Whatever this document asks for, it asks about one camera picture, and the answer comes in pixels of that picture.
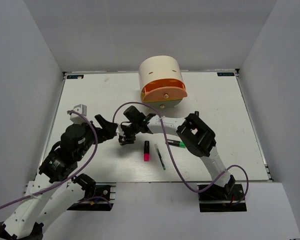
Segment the pink highlighter marker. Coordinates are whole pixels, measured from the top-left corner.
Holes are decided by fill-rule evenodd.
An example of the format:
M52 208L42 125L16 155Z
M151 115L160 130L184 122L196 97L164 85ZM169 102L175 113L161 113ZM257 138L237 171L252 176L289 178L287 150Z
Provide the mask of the pink highlighter marker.
M144 142L143 160L145 162L149 162L150 161L150 142L148 140L146 140Z

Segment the green pen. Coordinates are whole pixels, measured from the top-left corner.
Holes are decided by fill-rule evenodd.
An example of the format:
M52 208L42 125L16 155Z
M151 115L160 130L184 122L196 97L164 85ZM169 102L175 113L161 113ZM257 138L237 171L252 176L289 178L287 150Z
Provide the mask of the green pen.
M161 166L162 166L163 170L165 171L165 170L166 170L166 166L165 166L165 164L164 164L164 161L163 161L163 158L162 158L162 155L161 155L159 146L158 146L156 143L154 144L154 148L155 148L156 153L157 153L157 155L158 155L158 158L159 158L159 160L160 160Z

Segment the green highlighter marker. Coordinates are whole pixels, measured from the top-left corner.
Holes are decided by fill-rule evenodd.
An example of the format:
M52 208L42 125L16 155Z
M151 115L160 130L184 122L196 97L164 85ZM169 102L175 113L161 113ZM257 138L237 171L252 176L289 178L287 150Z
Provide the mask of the green highlighter marker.
M185 144L182 141L177 141L177 140L168 140L168 144L170 146L178 147L178 148L185 148Z

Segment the grey bottom drawer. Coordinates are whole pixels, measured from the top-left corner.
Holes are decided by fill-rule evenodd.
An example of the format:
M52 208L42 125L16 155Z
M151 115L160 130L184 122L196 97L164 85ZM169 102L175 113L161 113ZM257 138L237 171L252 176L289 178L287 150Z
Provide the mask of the grey bottom drawer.
M160 100L155 100L155 101L147 101L144 102L147 106L150 106L154 109L169 109L169 108L174 108L176 105L178 105L183 99L168 99L168 98L163 98Z

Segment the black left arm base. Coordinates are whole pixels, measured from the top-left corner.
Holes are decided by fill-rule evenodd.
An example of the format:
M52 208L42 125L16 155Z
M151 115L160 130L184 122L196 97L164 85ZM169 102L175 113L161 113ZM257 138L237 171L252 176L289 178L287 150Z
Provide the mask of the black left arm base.
M68 211L110 211L115 200L115 185L107 183L97 183L90 176L82 173L74 176L67 184L70 187L74 184L79 186L79 193L83 197L73 203Z

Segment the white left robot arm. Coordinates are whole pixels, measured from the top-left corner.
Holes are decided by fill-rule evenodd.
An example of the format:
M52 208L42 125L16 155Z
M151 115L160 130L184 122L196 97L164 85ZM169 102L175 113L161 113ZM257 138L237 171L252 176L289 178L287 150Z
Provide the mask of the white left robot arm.
M97 147L116 136L118 125L101 115L99 127L78 113L56 142L38 169L26 195L19 198L18 208L0 222L4 240L41 240L44 231L68 208L87 201L109 202L108 186L100 186L77 170L91 146Z

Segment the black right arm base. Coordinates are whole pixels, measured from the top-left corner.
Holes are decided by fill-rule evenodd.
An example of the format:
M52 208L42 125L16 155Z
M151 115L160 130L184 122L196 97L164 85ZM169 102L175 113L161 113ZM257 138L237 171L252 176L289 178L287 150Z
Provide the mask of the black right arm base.
M245 199L236 204L244 196L241 184L235 184L228 195L210 187L208 190L198 194L199 211L201 213L230 213L246 212Z

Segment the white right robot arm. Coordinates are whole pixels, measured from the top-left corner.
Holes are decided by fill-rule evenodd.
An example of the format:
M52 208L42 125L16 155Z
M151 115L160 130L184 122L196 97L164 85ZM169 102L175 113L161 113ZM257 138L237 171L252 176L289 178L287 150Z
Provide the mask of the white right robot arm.
M145 115L133 105L128 107L123 115L127 118L127 122L118 125L121 145L133 144L139 133L163 134L172 164L181 181L190 191L203 193L213 189L216 195L223 200L233 195L236 180L219 156L216 134L198 115L190 113L186 117L173 118L163 116L158 111ZM167 135L179 137L185 148L203 162L212 179L207 187L197 190L186 182L174 160Z

